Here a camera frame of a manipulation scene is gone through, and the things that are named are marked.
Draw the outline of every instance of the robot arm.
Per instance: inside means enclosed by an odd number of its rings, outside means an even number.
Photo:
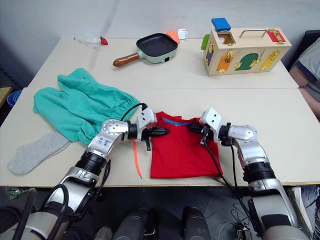
[[[52,194],[44,202],[41,210],[28,217],[23,239],[59,239],[69,222],[80,219],[95,201],[98,194],[97,191],[94,191],[94,187],[103,168],[107,173],[104,174],[103,179],[107,179],[110,159],[120,141],[137,139],[147,142],[150,136],[159,136],[169,132],[160,127],[147,128],[156,122],[155,114],[148,107],[142,108],[136,123],[131,124],[129,121],[115,119],[106,120],[102,124],[101,131],[85,149],[80,160],[69,169],[59,185],[53,188]],[[57,220],[62,212],[65,212],[65,217],[57,228]],[[0,239],[13,239],[16,229],[17,224],[3,233]]]
[[[237,148],[243,180],[252,196],[248,205],[255,230],[261,236],[275,226],[292,226],[299,231],[294,207],[258,142],[257,130],[250,125],[223,125],[222,117],[212,108],[202,114],[200,122],[210,127],[216,143]]]

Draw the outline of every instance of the red panel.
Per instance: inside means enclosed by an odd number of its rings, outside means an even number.
[[[268,33],[268,35],[271,38],[272,42],[275,42],[275,43],[279,42],[277,37],[276,37],[276,34],[274,33],[274,31],[266,31],[266,32]],[[278,36],[282,39],[282,42],[286,41],[278,30],[275,30],[275,32],[277,32]]]

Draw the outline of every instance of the orange panel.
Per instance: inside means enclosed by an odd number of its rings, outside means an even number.
[[[230,56],[228,60],[227,60],[227,58],[228,58],[227,56],[221,57],[219,65],[216,68],[217,72],[223,73],[223,72],[227,71],[230,64],[232,63],[233,59],[235,58],[235,56]]]

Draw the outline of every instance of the metal handle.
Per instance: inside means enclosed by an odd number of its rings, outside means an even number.
[[[240,37],[239,37],[239,38],[241,38],[241,37],[243,36],[243,34],[245,34],[246,32],[261,32],[261,31],[264,31],[264,33],[263,33],[262,36],[261,36],[261,37],[263,37],[268,30],[267,30],[267,29],[263,29],[263,28],[262,28],[262,29],[245,29],[245,30],[243,30],[242,33],[240,34]]]

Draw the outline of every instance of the wooden pan handle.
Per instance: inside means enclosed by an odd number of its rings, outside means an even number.
[[[130,63],[134,60],[137,60],[139,58],[140,58],[139,53],[136,52],[136,53],[133,53],[129,56],[124,56],[124,57],[121,57],[121,58],[114,60],[113,66],[120,67],[122,65],[128,64],[128,63]]]

